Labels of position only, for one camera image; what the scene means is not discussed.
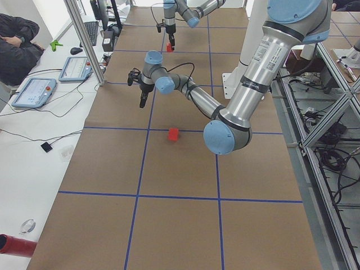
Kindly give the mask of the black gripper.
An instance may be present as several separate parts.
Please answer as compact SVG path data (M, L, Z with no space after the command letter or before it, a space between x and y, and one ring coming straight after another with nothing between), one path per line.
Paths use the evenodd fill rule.
M165 26L166 33L169 34L169 44L171 51L175 50L175 37L174 34L176 33L176 25L166 25Z
M154 90L154 85L142 82L142 83L140 83L140 89L141 89L142 93L141 93L139 107L144 108L146 106L146 102L147 102L149 93Z

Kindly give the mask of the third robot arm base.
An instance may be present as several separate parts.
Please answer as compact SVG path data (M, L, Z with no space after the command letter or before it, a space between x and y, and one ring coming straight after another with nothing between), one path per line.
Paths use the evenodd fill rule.
M351 49L333 49L336 62L340 64L352 77L354 69L359 69L359 40L355 42Z

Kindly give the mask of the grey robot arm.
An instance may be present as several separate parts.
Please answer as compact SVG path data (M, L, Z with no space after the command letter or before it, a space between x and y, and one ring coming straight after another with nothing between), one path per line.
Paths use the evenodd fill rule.
M290 50L322 42L329 36L331 5L331 1L268 1L259 29L263 36L226 106L189 76L169 72L162 65L160 52L148 51L137 79L142 91L141 106L155 89L163 94L180 91L209 118L203 138L211 152L226 155L244 148L252 137L250 118Z
M202 5L191 9L187 5L187 1L163 1L164 18L161 23L156 25L156 27L159 33L162 28L165 28L165 31L168 34L169 43L167 50L175 50L176 43L174 34L176 33L176 14L179 14L190 28L195 28L199 24L201 18L222 7L225 2L225 0L206 1Z

